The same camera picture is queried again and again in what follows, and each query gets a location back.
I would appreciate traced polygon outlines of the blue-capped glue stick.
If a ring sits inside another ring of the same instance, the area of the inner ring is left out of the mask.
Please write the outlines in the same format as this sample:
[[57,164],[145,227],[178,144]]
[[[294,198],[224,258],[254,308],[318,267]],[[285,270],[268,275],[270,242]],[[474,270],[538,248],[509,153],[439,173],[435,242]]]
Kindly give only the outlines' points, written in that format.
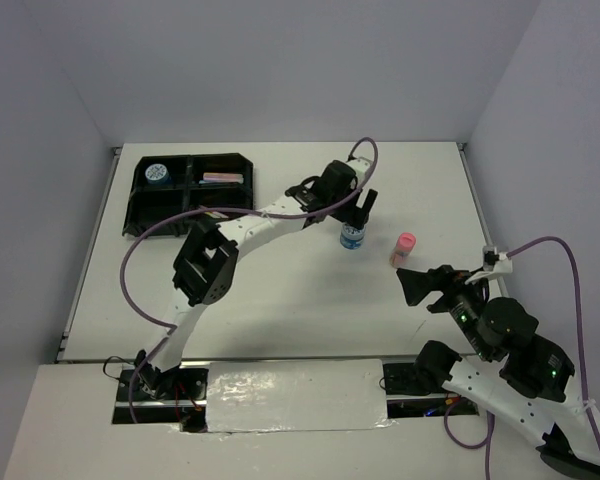
[[215,182],[215,181],[204,181],[201,180],[200,182],[198,182],[198,185],[202,185],[202,186],[224,186],[227,184],[230,184],[232,182]]

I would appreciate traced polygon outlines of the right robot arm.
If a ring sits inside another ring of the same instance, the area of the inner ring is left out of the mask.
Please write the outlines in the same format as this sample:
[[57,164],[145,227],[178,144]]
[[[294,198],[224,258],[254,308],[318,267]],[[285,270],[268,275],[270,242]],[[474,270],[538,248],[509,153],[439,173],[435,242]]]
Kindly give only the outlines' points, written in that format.
[[600,412],[582,391],[584,376],[559,345],[537,334],[538,320],[517,300],[487,296],[489,280],[500,271],[442,265],[396,274],[409,306],[439,293],[428,311],[449,314],[479,360],[501,365],[491,377],[430,340],[415,359],[416,383],[479,405],[523,435],[553,470],[572,479],[600,479]]

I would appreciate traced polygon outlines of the pink-capped glitter bottle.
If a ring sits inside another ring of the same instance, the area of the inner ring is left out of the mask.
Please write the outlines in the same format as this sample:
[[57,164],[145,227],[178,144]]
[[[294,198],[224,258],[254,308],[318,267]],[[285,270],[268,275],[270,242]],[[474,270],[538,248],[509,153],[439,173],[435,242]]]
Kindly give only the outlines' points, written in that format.
[[401,233],[391,252],[389,263],[393,268],[403,268],[416,245],[416,237],[412,233]]

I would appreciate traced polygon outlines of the thin orange highlighter pen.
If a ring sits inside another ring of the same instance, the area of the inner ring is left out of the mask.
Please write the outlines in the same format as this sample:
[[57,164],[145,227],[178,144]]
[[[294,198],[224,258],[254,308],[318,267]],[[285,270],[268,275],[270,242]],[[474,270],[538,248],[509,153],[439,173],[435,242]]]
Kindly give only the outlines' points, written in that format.
[[220,220],[220,221],[224,221],[224,220],[228,219],[228,216],[226,214],[218,212],[218,211],[208,211],[208,212],[205,212],[205,215],[209,216],[210,218]]

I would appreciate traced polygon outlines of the blue paint jar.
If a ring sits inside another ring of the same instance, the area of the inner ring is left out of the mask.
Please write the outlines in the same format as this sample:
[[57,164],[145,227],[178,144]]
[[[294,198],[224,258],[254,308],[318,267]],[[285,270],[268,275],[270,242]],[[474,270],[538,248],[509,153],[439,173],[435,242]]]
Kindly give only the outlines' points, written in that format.
[[366,228],[354,228],[349,224],[343,224],[340,232],[340,244],[348,250],[356,250],[363,244]]
[[173,183],[171,174],[163,163],[150,164],[144,171],[144,177],[149,186],[170,185]]

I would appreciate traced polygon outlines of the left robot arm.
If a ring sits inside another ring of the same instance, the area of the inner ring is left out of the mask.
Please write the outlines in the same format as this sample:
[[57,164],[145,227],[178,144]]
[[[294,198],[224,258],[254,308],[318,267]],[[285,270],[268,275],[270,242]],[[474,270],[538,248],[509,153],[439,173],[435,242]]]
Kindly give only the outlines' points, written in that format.
[[213,209],[199,210],[173,263],[174,293],[165,314],[162,318],[140,314],[159,328],[153,347],[139,351],[135,359],[140,387],[155,399],[173,392],[196,323],[208,306],[228,293],[236,266],[246,255],[327,217],[363,228],[377,193],[370,191],[362,205],[357,201],[376,165],[362,157],[334,160],[321,175],[288,188],[260,210],[230,208],[232,220],[218,222]]

